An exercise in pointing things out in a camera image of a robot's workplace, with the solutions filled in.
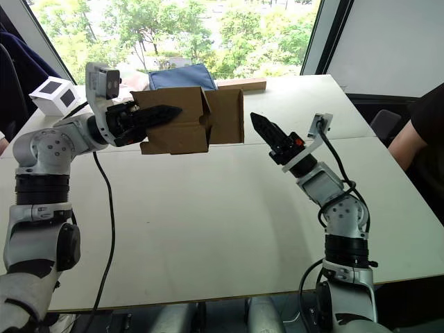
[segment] blue cloth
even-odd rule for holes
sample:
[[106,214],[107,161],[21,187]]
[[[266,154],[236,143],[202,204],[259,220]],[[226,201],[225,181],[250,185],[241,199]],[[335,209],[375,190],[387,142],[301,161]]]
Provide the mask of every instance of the blue cloth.
[[174,87],[202,87],[204,90],[217,90],[217,86],[204,64],[152,71],[148,75],[150,90]]
[[[11,66],[7,55],[0,52],[0,130],[10,141],[37,109],[28,94],[48,76],[60,76],[15,35],[0,31],[0,43],[6,48],[13,62]],[[19,79],[19,86],[16,84],[14,71]]]

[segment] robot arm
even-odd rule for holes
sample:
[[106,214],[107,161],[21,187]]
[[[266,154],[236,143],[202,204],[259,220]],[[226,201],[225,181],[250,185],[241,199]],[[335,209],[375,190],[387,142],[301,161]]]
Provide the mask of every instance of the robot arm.
[[[367,206],[352,195],[355,188],[352,181],[345,181],[351,188],[344,190],[344,181],[311,155],[322,144],[332,115],[314,117],[309,130],[314,143],[307,148],[296,133],[287,136],[266,117],[252,113],[251,119],[254,129],[271,147],[270,157],[283,165],[284,172],[290,171],[297,178],[298,186],[321,207],[318,218],[325,228],[322,272],[327,281],[316,286],[318,309],[313,321],[322,332],[351,332],[349,323],[353,323],[353,332],[389,332],[376,323],[370,267],[377,263],[368,260],[370,219]],[[363,328],[357,330],[360,323],[364,323]]]
[[94,112],[59,121],[53,128],[22,135],[13,146],[16,205],[3,252],[7,273],[0,276],[0,332],[29,330],[47,312],[63,271],[80,259],[80,231],[68,201],[72,160],[104,149],[140,142],[146,129],[176,117],[180,108],[159,105],[140,110],[134,102],[112,105],[119,72],[87,65],[87,100]]

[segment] cardboard box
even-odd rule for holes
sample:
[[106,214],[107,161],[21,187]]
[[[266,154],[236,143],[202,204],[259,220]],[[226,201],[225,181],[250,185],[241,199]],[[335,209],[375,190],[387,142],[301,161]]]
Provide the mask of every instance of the cardboard box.
[[132,94],[140,108],[162,104],[182,108],[170,123],[146,131],[142,154],[206,153],[210,144],[244,142],[240,89],[204,92],[200,87],[180,87]]
[[235,78],[233,80],[218,80],[217,87],[222,89],[265,90],[266,78]]
[[46,116],[64,116],[76,106],[78,100],[71,81],[52,76],[29,96]]

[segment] window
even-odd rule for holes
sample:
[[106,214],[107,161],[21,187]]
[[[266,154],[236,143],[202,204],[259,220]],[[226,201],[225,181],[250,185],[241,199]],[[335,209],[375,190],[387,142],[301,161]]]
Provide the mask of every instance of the window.
[[28,0],[78,84],[204,63],[214,78],[298,75],[321,0]]

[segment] white box with black square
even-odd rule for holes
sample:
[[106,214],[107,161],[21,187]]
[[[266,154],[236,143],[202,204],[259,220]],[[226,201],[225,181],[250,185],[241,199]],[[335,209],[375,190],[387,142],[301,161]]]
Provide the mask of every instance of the white box with black square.
[[74,109],[78,95],[71,81],[49,76],[29,94],[34,104],[47,116],[65,116]]

